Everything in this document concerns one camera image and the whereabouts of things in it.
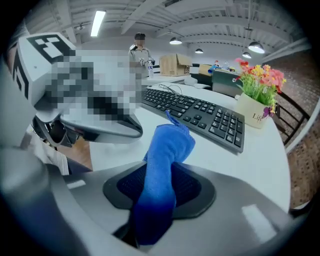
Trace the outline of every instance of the white planter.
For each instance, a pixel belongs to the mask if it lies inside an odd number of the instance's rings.
[[[261,129],[268,117],[264,116],[265,105],[242,93],[235,106],[235,112],[244,115],[247,125]]]

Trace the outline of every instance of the floor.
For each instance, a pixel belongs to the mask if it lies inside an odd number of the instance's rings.
[[[79,138],[73,147],[59,146],[57,150],[92,170],[89,142]]]

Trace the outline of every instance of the water bottle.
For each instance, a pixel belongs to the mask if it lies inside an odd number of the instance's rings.
[[[148,60],[148,74],[150,78],[154,77],[154,66],[152,65],[152,60]]]

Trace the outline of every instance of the ceiling light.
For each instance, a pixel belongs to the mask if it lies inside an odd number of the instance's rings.
[[[249,50],[255,52],[255,53],[258,53],[258,54],[264,54],[265,53],[265,49],[264,47],[256,42],[256,41],[253,41],[252,43],[249,44]]]
[[[170,40],[170,45],[181,45],[182,42],[177,39],[176,37],[172,37],[171,40]]]
[[[106,12],[103,10],[97,10],[94,16],[92,29],[91,29],[91,36],[96,37],[98,36],[98,32],[102,23],[102,20],[104,19]]]
[[[198,48],[198,49],[195,50],[195,53],[196,53],[196,54],[203,54],[204,51],[201,50],[200,48]]]
[[[242,56],[245,57],[245,58],[251,59],[251,55],[250,55],[249,52],[242,53]]]

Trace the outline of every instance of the desk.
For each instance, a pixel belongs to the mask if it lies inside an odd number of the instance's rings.
[[[236,100],[229,96],[193,86],[178,85],[184,95],[209,101],[233,110]],[[153,89],[164,91],[158,86]],[[132,144],[106,144],[90,142],[90,155],[94,171],[113,168],[142,160],[149,148],[158,125],[170,124],[169,120],[142,107],[135,112],[143,128],[143,136]],[[195,146],[185,164],[202,167],[217,173],[239,178],[285,212],[290,205],[290,171],[285,147],[272,118],[266,120],[262,129],[245,125],[243,153],[234,154],[204,137],[190,132]]]
[[[159,73],[153,74],[153,77],[146,77],[141,80],[141,84],[143,86],[152,86],[158,83],[162,82],[168,82],[168,83],[176,83],[181,84],[185,81],[186,78],[189,78],[190,75],[180,75],[180,76],[165,76],[160,75]]]

